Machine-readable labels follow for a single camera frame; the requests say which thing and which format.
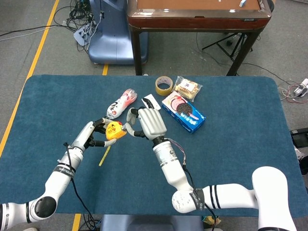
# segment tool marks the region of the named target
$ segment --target snack package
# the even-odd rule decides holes
[[[176,91],[162,101],[162,108],[189,133],[195,132],[205,122],[205,116]]]
[[[118,118],[122,112],[134,102],[137,98],[137,93],[133,89],[127,89],[122,96],[111,104],[107,109],[107,118],[115,119]]]
[[[181,96],[193,102],[201,87],[202,85],[198,83],[183,78],[182,76],[178,76],[172,91],[176,91]]]

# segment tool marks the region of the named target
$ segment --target packaging tape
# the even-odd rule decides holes
[[[159,84],[162,83],[166,83],[169,85],[169,88],[167,89],[161,89],[159,88]],[[155,90],[157,92],[157,94],[162,95],[162,96],[166,96],[169,95],[171,93],[172,90],[172,85],[173,85],[173,81],[171,78],[169,78],[168,76],[161,76],[158,77],[157,80],[155,81]]]

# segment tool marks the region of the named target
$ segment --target blue machine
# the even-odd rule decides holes
[[[91,38],[90,60],[99,64],[134,64],[130,31],[127,21],[127,0],[90,0],[95,22],[101,10],[104,18]],[[140,34],[141,61],[148,59],[148,33]]]

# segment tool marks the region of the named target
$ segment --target gray floor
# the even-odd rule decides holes
[[[69,5],[62,0],[58,9]],[[0,33],[46,25],[53,0],[0,1]],[[308,4],[292,0],[278,0],[273,17],[254,45],[245,62],[260,65],[285,80],[301,82],[308,75]],[[63,11],[59,22],[68,17]],[[11,36],[22,35],[20,32]],[[16,100],[28,74],[39,45],[42,32],[28,37],[0,42],[0,137],[3,136]],[[222,34],[199,33],[200,47],[221,38]],[[196,33],[151,33],[150,57],[144,65],[149,75],[225,75],[230,60],[217,47],[199,52]],[[103,66],[93,64],[87,54],[76,50],[72,33],[64,28],[50,29],[34,74],[101,75]],[[134,75],[133,66],[109,67],[109,75]],[[272,77],[277,85],[282,82],[270,73],[250,65],[242,65],[240,75]],[[306,104],[282,103],[289,129],[308,127]],[[49,220],[32,224],[41,231],[71,230],[74,215],[56,214]],[[295,219],[299,231],[307,231],[308,217]],[[19,231],[31,225],[19,225]],[[257,218],[222,218],[220,227],[225,231],[255,231]]]

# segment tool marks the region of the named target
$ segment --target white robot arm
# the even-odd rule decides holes
[[[136,118],[142,131],[134,131],[130,125]],[[209,208],[259,209],[258,231],[296,231],[288,205],[288,187],[285,175],[273,167],[260,167],[252,175],[253,190],[240,184],[212,185],[203,189],[190,186],[185,172],[164,135],[166,126],[159,112],[153,108],[131,108],[124,125],[130,135],[151,140],[167,182],[177,191],[172,204],[180,213]]]
[[[0,205],[0,231],[5,231],[19,223],[31,223],[51,217],[58,205],[60,196],[66,190],[69,182],[83,160],[83,152],[89,146],[106,147],[114,144],[110,141],[95,141],[93,132],[105,133],[109,119],[99,119],[89,122],[76,137],[71,146],[68,146],[69,155],[65,152],[52,174],[45,183],[45,193],[38,199],[24,204],[5,203]]]

